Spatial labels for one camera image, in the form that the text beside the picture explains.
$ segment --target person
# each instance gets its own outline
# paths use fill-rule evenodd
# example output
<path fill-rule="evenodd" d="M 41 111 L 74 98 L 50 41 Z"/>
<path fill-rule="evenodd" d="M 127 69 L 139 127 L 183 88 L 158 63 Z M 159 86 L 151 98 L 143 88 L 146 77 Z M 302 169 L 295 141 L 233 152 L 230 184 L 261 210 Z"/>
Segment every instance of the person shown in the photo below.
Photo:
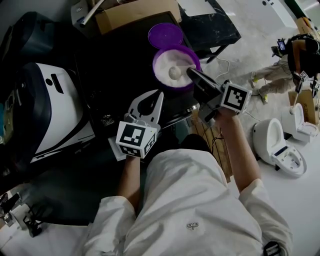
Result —
<path fill-rule="evenodd" d="M 260 95 L 264 104 L 268 103 L 268 94 L 283 94 L 299 83 L 293 73 L 298 75 L 305 71 L 307 75 L 317 79 L 320 73 L 320 43 L 305 35 L 302 39 L 289 39 L 285 45 L 286 54 L 272 66 L 262 68 L 251 73 L 250 84 L 253 88 L 260 79 L 271 81 L 252 95 Z"/>
<path fill-rule="evenodd" d="M 221 108 L 215 120 L 239 198 L 232 196 L 209 150 L 168 150 L 147 168 L 144 204 L 136 216 L 140 159 L 127 156 L 117 196 L 101 200 L 84 255 L 256 256 L 263 255 L 270 241 L 278 243 L 280 255 L 291 255 L 291 231 L 268 197 L 238 116 Z"/>

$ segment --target khaki pants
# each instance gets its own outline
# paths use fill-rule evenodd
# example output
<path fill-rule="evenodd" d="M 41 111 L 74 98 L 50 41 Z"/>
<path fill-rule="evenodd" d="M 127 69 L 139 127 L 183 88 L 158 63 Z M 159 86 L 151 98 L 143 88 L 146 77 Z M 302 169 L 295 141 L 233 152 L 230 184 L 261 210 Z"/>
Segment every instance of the khaki pants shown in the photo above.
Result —
<path fill-rule="evenodd" d="M 278 63 L 255 72 L 254 79 L 262 78 L 271 81 L 260 88 L 259 93 L 262 95 L 283 94 L 294 87 L 293 75 L 288 65 L 288 55 L 283 56 Z"/>

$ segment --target person in black shirt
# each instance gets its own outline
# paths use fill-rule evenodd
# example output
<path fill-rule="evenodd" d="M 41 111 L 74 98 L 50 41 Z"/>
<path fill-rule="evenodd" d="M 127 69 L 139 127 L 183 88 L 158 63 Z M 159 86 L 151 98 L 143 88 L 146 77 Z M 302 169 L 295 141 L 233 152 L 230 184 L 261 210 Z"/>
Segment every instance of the person in black shirt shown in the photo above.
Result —
<path fill-rule="evenodd" d="M 283 94 L 294 87 L 298 81 L 294 79 L 293 73 L 300 75 L 305 71 L 307 75 L 317 79 L 320 73 L 320 43 L 306 37 L 288 41 L 286 44 L 287 54 L 279 62 L 251 73 L 250 83 L 253 88 L 259 79 L 266 79 L 268 84 L 260 89 L 255 89 L 253 95 L 259 94 L 264 104 L 268 103 L 268 94 Z"/>

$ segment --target purple container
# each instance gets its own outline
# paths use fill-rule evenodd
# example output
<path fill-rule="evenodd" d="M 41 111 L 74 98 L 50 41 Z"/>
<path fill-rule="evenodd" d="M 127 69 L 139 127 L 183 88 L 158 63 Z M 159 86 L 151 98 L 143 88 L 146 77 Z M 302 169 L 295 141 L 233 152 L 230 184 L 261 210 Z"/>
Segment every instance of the purple container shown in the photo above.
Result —
<path fill-rule="evenodd" d="M 171 45 L 180 45 L 184 34 L 172 23 L 159 23 L 149 30 L 148 39 L 152 46 L 162 49 Z"/>
<path fill-rule="evenodd" d="M 191 50 L 189 49 L 188 47 L 184 46 L 184 45 L 180 45 L 180 44 L 176 44 L 176 45 L 170 45 L 166 48 L 163 48 L 163 49 L 160 49 L 153 57 L 153 62 L 152 62 L 152 69 L 153 69 L 153 73 L 154 73 L 154 76 L 155 78 L 156 77 L 156 74 L 155 74 L 155 64 L 156 64 L 156 61 L 157 59 L 159 58 L 159 56 L 161 54 L 163 54 L 164 52 L 166 51 L 169 51 L 169 50 L 178 50 L 186 55 L 189 55 L 191 60 L 193 61 L 193 64 L 195 64 L 195 69 L 196 70 L 199 70 L 201 71 L 201 66 L 200 66 L 200 61 L 199 61 L 199 58 L 198 56 Z M 171 87 L 171 86 L 167 86 L 163 83 L 161 83 L 163 86 L 165 86 L 165 88 L 167 89 L 171 89 L 173 91 L 176 91 L 176 92 L 179 92 L 179 91 L 186 91 L 188 89 L 190 89 L 191 87 L 194 86 L 194 83 L 191 82 L 189 84 L 187 84 L 186 86 L 184 87 L 178 87 L 178 88 L 175 88 L 175 87 Z"/>

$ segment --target wooden floor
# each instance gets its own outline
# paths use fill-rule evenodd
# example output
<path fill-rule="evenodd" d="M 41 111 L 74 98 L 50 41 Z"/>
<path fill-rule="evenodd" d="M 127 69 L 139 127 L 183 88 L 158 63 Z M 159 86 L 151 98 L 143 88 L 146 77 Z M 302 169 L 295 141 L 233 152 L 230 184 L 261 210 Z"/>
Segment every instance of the wooden floor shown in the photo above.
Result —
<path fill-rule="evenodd" d="M 191 121 L 191 124 L 189 126 L 191 127 L 191 132 L 193 134 L 198 134 L 204 138 L 211 152 L 213 152 L 214 158 L 218 162 L 219 166 L 222 168 L 224 175 L 226 177 L 226 181 L 230 182 L 230 177 L 233 174 L 232 174 L 231 164 L 230 164 L 225 140 L 224 139 L 214 140 L 215 138 L 223 138 L 220 131 L 217 130 L 216 127 L 208 128 L 204 123 L 202 123 L 198 118 L 198 110 L 195 110 L 192 113 L 192 117 L 190 121 Z"/>

